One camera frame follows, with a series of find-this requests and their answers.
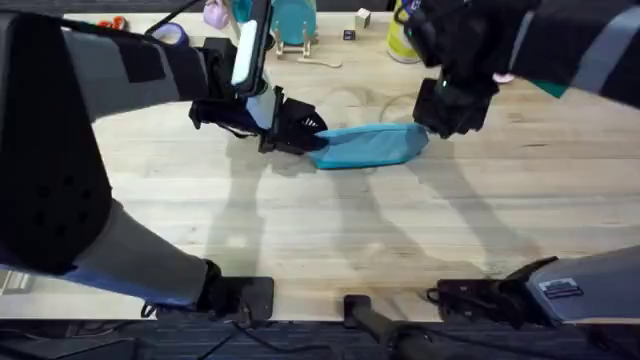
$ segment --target cable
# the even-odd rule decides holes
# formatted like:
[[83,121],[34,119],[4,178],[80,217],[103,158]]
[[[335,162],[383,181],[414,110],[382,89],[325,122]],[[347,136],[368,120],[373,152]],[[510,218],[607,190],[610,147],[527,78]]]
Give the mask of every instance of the cable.
[[222,339],[219,343],[217,343],[216,345],[214,345],[209,351],[207,351],[206,353],[198,356],[196,358],[196,360],[205,360],[206,358],[208,358],[211,354],[213,354],[214,352],[220,350],[220,348],[222,348],[223,346],[225,346],[229,341],[233,340],[236,336],[240,335],[240,331],[236,331],[233,334],[228,335],[226,338]]
[[238,330],[238,332],[241,332],[242,334],[244,334],[244,336],[246,336],[249,339],[253,340],[255,343],[257,343],[257,344],[259,344],[259,345],[261,345],[263,347],[266,347],[267,349],[270,349],[270,350],[272,350],[274,352],[277,352],[277,353],[281,353],[281,354],[297,354],[297,353],[307,352],[307,351],[328,350],[333,355],[334,360],[341,360],[343,358],[342,354],[340,352],[338,352],[335,348],[333,348],[331,345],[327,345],[327,344],[322,344],[322,345],[304,345],[304,346],[294,347],[294,348],[283,348],[283,347],[279,347],[279,346],[273,345],[273,344],[267,342],[266,340],[259,338],[258,336],[250,333],[249,331],[247,331],[247,329],[241,327],[240,325],[238,325],[235,322],[233,322],[232,325],[233,325],[233,327],[236,328],[236,330]]
[[40,336],[40,335],[35,335],[35,334],[28,333],[26,331],[22,331],[22,330],[18,330],[18,329],[0,329],[0,332],[7,332],[7,333],[17,334],[17,335],[21,335],[23,337],[26,337],[26,338],[29,338],[29,339],[32,339],[32,340],[53,340],[53,338]]
[[36,335],[33,333],[30,333],[28,331],[23,331],[23,330],[19,330],[19,329],[9,329],[9,328],[0,328],[0,332],[6,332],[6,333],[13,333],[16,335],[21,335],[23,337],[32,339],[32,340],[64,340],[64,339],[90,339],[90,338],[95,338],[95,337],[100,337],[100,336],[105,336],[105,335],[109,335],[117,330],[122,329],[123,327],[132,325],[134,323],[137,323],[138,321],[136,320],[130,320],[130,321],[123,321],[120,324],[117,324],[113,327],[110,327],[108,329],[104,329],[101,330],[99,332],[96,333],[89,333],[89,334],[78,334],[78,335],[71,335],[71,336],[42,336],[42,335]]
[[[438,298],[435,298],[433,296],[434,294],[438,294]],[[461,295],[461,294],[457,294],[457,293],[454,293],[454,292],[449,292],[449,291],[446,291],[446,290],[440,290],[440,289],[437,289],[437,288],[427,289],[427,300],[430,303],[432,303],[433,305],[446,307],[446,301],[444,299],[441,299],[440,294],[455,298],[455,299],[457,299],[459,301],[466,302],[466,303],[468,303],[470,305],[474,305],[474,306],[479,307],[479,308],[484,309],[484,310],[495,310],[495,309],[497,309],[497,306],[495,304],[490,304],[490,303],[484,302],[484,301],[482,301],[480,299],[476,299],[476,298],[471,297],[471,296],[464,296],[464,295]]]
[[529,350],[529,349],[518,347],[518,346],[509,346],[509,345],[495,344],[495,343],[490,343],[490,342],[485,342],[480,340],[473,340],[463,336],[452,335],[440,330],[434,330],[426,326],[421,326],[421,329],[425,332],[426,335],[433,334],[433,335],[437,335],[455,342],[481,346],[484,348],[498,350],[502,352],[508,352],[508,353],[512,353],[520,356],[537,357],[537,358],[549,359],[549,360],[576,360],[570,357],[548,354],[548,353],[539,352],[536,350]]
[[153,34],[156,30],[161,28],[163,25],[165,25],[169,21],[173,20],[173,18],[175,18],[176,16],[180,15],[182,12],[187,10],[189,7],[199,3],[201,1],[203,1],[203,0],[189,0],[189,1],[187,1],[186,3],[184,3],[183,5],[179,6],[177,9],[175,9],[171,13],[169,13],[169,15],[165,16],[162,20],[160,20],[157,23],[151,25],[151,27],[148,28],[147,31],[144,32],[144,34],[145,35]]
[[402,6],[398,6],[398,8],[396,9],[396,11],[393,12],[393,21],[395,21],[396,23],[400,24],[400,25],[404,25],[407,22],[400,19],[400,13],[404,10],[404,7]]

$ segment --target black robot arm segment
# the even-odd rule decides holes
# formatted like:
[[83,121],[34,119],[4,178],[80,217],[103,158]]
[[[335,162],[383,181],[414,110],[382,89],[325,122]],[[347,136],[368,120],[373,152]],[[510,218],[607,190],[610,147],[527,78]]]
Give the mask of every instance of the black robot arm segment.
[[580,88],[640,107],[640,7],[632,0],[427,0],[405,24],[426,66],[417,122],[447,138],[482,128],[494,73]]

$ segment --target wooden table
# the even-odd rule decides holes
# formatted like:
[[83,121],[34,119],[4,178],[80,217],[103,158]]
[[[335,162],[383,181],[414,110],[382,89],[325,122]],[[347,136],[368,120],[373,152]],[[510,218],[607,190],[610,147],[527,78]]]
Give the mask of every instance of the wooden table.
[[[141,32],[161,14],[125,14]],[[95,22],[107,15],[70,15]],[[352,14],[318,14],[314,57],[341,69],[267,60],[289,96],[331,128],[411,122],[421,64],[386,53],[391,15],[356,42]],[[195,44],[216,31],[176,21]],[[502,88],[479,133],[436,138],[406,165],[319,171],[304,157],[261,155],[215,125],[196,131],[188,103],[100,120],[114,195],[142,223],[227,275],[272,276],[274,319],[339,320],[364,293],[396,319],[438,320],[422,300],[441,278],[502,277],[549,255],[640,244],[640,112],[579,91],[555,100],[526,81]],[[0,297],[2,317],[137,318],[142,302],[58,280]]]

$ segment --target yellow cup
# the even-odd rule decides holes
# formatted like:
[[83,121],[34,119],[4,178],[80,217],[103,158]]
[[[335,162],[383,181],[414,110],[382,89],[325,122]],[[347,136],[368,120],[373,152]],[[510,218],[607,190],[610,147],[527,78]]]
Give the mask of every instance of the yellow cup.
[[[402,6],[402,0],[396,0],[395,10],[400,6]],[[402,10],[399,17],[402,20],[407,20],[409,15]],[[394,60],[405,64],[414,64],[420,61],[420,57],[411,47],[409,39],[404,35],[404,26],[396,23],[393,19],[391,19],[387,33],[387,44],[387,52]]]

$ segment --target blue cloth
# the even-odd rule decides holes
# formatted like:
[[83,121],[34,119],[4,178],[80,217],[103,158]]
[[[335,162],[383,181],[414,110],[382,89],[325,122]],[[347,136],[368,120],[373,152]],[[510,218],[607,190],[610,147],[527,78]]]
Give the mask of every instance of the blue cloth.
[[417,156],[429,139],[418,124],[376,124],[316,134],[329,145],[308,155],[319,169],[393,165]]

